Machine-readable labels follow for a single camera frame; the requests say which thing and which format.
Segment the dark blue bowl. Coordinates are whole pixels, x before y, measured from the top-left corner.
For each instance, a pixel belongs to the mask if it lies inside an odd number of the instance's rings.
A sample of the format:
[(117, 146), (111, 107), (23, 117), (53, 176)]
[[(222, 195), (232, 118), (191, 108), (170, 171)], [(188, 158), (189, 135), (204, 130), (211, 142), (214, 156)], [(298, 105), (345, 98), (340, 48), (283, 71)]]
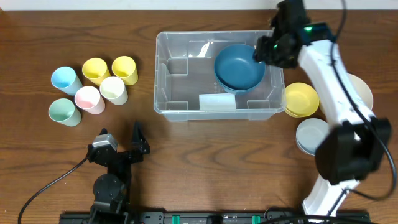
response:
[(233, 77), (248, 73), (266, 74), (266, 64), (254, 59), (254, 47), (245, 44), (233, 44), (223, 48), (214, 61), (214, 71), (229, 82)]
[(257, 73), (248, 73), (240, 77), (233, 77), (231, 81), (227, 82), (218, 74), (215, 74), (216, 81), (227, 92), (234, 95), (243, 95), (255, 90), (263, 81), (265, 74), (258, 75)]

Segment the yellow bowl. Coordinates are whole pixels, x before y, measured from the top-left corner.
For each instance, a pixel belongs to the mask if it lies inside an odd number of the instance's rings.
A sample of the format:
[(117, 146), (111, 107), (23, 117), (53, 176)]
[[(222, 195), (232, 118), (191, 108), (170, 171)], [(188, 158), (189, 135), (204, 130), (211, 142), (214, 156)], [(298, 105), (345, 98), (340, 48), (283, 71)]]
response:
[(292, 83), (285, 88), (285, 112), (294, 118), (303, 118), (314, 114), (320, 99), (315, 89), (306, 83)]

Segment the large beige bowl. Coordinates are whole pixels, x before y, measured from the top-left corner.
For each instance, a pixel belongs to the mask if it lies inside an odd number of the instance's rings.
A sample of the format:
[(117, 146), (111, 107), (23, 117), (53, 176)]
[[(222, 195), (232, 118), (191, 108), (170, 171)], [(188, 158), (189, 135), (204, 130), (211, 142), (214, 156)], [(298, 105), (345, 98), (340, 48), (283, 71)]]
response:
[(374, 104), (373, 94), (370, 87), (362, 79), (348, 73), (346, 79), (343, 79), (343, 84), (357, 107), (361, 104), (372, 110)]

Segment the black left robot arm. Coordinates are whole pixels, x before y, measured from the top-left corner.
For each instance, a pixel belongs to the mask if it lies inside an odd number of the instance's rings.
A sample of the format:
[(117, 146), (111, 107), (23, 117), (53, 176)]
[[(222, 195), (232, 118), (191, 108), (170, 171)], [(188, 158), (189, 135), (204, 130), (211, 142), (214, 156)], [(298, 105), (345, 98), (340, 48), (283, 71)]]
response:
[(130, 207), (131, 166), (142, 162), (144, 155), (150, 153), (139, 122), (134, 123), (131, 149), (118, 152), (117, 148), (117, 140), (106, 129), (88, 145), (88, 161), (107, 168), (107, 173), (98, 177), (93, 185), (95, 200), (89, 223), (139, 222), (139, 215)]

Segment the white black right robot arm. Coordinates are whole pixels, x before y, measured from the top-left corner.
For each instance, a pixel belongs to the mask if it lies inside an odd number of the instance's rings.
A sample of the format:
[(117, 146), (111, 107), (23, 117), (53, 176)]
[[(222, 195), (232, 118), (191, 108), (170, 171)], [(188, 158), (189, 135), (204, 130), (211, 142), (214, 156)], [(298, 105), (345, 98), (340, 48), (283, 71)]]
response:
[(318, 93), (330, 132), (315, 151), (319, 175), (302, 207), (311, 222), (332, 220), (383, 157), (393, 162), (387, 147), (391, 125), (376, 118), (355, 90), (338, 50), (339, 33), (324, 22), (312, 23), (302, 1), (281, 1), (277, 9), (273, 33), (257, 41), (254, 59), (302, 68)]

